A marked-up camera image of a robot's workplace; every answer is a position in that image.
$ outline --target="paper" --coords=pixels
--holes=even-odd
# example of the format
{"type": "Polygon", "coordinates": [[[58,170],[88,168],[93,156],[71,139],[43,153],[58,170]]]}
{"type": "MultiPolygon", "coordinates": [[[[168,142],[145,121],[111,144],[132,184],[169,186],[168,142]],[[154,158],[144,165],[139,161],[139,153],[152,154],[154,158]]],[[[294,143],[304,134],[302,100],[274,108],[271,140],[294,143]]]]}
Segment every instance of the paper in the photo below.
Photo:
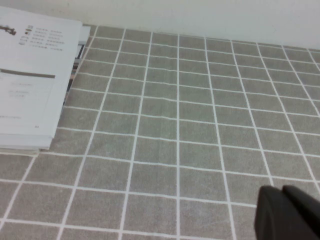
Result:
{"type": "Polygon", "coordinates": [[[81,27],[0,7],[0,134],[54,137],[81,27]]]}

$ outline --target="printed diagram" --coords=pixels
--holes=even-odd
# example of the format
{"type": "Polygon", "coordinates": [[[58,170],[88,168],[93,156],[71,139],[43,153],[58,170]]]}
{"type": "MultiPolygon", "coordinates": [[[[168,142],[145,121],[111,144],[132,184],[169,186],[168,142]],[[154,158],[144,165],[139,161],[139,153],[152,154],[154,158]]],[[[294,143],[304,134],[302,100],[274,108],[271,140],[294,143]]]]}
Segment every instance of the printed diagram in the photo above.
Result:
{"type": "Polygon", "coordinates": [[[0,25],[0,30],[4,30],[6,33],[9,33],[13,36],[16,35],[17,33],[14,28],[10,28],[9,26],[0,25]]]}

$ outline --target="black object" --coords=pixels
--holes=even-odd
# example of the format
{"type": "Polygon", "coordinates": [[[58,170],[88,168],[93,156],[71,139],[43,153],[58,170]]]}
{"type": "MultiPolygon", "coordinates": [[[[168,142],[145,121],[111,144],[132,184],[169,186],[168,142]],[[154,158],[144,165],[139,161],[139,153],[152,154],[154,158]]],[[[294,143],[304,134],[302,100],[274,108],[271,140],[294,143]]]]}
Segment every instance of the black object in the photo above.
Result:
{"type": "Polygon", "coordinates": [[[262,186],[254,229],[257,240],[320,240],[320,202],[295,186],[262,186]]]}

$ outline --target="fabric texture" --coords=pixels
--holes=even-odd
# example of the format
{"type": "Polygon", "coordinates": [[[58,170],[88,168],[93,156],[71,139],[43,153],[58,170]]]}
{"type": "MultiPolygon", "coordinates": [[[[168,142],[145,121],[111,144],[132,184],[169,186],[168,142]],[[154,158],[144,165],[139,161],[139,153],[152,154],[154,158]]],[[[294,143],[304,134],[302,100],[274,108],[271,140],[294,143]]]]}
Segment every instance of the fabric texture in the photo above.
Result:
{"type": "Polygon", "coordinates": [[[92,26],[51,147],[0,156],[0,239],[253,240],[320,199],[320,53],[92,26]]]}

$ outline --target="wall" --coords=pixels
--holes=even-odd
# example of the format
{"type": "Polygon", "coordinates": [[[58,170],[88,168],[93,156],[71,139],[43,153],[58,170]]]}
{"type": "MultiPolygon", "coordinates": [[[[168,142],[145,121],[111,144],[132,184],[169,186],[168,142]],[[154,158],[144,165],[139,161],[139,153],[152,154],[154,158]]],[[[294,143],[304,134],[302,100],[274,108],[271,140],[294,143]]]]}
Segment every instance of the wall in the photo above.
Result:
{"type": "Polygon", "coordinates": [[[88,24],[320,49],[319,0],[1,0],[88,24]]]}

